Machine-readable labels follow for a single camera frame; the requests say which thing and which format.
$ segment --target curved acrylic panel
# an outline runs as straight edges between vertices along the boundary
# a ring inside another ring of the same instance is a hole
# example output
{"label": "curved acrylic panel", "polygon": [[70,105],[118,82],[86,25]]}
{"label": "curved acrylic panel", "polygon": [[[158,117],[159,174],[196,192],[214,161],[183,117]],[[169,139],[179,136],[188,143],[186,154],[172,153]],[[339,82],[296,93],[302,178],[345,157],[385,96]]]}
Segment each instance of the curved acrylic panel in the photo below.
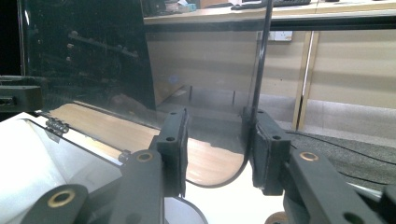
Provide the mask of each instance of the curved acrylic panel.
{"label": "curved acrylic panel", "polygon": [[197,17],[207,26],[172,32],[145,25],[139,0],[19,3],[22,70],[42,87],[46,115],[136,151],[149,147],[167,113],[184,107],[187,178],[214,187],[238,175],[257,107],[262,20],[245,28]]}

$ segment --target black cable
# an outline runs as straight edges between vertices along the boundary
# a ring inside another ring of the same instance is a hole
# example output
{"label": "black cable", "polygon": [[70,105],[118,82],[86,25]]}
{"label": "black cable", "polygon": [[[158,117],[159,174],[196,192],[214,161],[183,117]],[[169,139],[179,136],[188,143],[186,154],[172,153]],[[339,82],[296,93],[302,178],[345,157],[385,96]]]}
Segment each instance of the black cable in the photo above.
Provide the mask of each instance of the black cable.
{"label": "black cable", "polygon": [[341,171],[338,171],[338,173],[340,173],[341,175],[345,175],[345,176],[354,178],[354,179],[359,179],[359,180],[367,181],[367,182],[370,182],[370,183],[373,183],[373,184],[377,184],[377,185],[389,185],[389,184],[387,184],[387,183],[376,182],[376,181],[374,181],[374,180],[364,179],[364,178],[357,177],[357,176],[354,176],[354,175],[347,175],[347,174],[345,174],[345,173],[343,173],[343,172],[341,172]]}
{"label": "black cable", "polygon": [[285,133],[291,133],[291,134],[297,134],[297,135],[304,136],[304,137],[309,137],[309,138],[312,138],[312,139],[315,139],[315,140],[318,140],[318,141],[325,142],[325,143],[327,143],[327,144],[333,145],[333,146],[335,146],[335,147],[343,148],[343,149],[345,149],[345,150],[354,152],[354,153],[356,153],[356,154],[359,154],[359,155],[361,155],[361,156],[370,158],[370,159],[375,160],[375,161],[382,161],[382,162],[387,163],[387,164],[390,164],[390,165],[396,165],[396,163],[394,163],[394,162],[391,162],[391,161],[384,161],[384,160],[381,160],[381,159],[379,159],[379,158],[372,157],[372,156],[366,155],[366,154],[364,154],[364,153],[361,153],[361,152],[352,150],[352,149],[350,149],[350,148],[348,148],[348,147],[343,147],[343,146],[337,145],[337,144],[335,144],[335,143],[333,143],[333,142],[330,142],[330,141],[327,141],[327,140],[324,140],[324,139],[320,139],[320,138],[317,138],[317,137],[310,136],[310,135],[308,135],[308,134],[297,133],[297,132],[291,132],[291,131],[285,131]]}

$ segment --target grey carpet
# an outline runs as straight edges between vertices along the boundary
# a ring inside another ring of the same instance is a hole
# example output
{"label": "grey carpet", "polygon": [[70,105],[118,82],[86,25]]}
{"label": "grey carpet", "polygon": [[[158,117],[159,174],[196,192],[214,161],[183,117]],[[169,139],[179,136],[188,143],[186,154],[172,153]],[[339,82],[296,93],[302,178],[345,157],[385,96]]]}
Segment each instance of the grey carpet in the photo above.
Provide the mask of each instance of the grey carpet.
{"label": "grey carpet", "polygon": [[299,149],[314,148],[323,153],[337,171],[344,173],[342,176],[347,182],[380,191],[385,184],[396,184],[396,148],[322,135],[303,134],[306,136],[289,133],[292,145]]}

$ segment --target metal hinge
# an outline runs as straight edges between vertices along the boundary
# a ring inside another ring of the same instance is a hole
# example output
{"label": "metal hinge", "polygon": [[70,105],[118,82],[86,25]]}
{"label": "metal hinge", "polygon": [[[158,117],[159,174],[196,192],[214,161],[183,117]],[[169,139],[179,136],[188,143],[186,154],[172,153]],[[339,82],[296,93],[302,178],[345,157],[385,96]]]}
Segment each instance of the metal hinge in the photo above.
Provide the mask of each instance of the metal hinge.
{"label": "metal hinge", "polygon": [[59,143],[60,137],[64,133],[69,132],[69,125],[67,123],[63,123],[59,119],[49,118],[49,120],[46,121],[46,125],[47,136],[57,143]]}

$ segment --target curved wooden strip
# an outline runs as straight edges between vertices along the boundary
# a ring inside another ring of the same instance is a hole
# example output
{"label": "curved wooden strip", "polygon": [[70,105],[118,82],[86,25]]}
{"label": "curved wooden strip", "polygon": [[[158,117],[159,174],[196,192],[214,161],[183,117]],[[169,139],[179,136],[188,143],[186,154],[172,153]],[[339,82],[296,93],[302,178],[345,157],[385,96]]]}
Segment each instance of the curved wooden strip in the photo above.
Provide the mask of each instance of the curved wooden strip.
{"label": "curved wooden strip", "polygon": [[[154,135],[160,131],[131,121],[118,119],[81,105],[62,105],[50,114],[88,135],[84,141],[95,144],[108,156],[117,158],[120,152],[92,139],[97,139],[118,149],[131,152],[149,148]],[[232,179],[241,168],[244,155],[232,153],[220,147],[212,147],[207,142],[193,138],[188,141],[189,165],[187,179],[202,186],[221,185]]]}

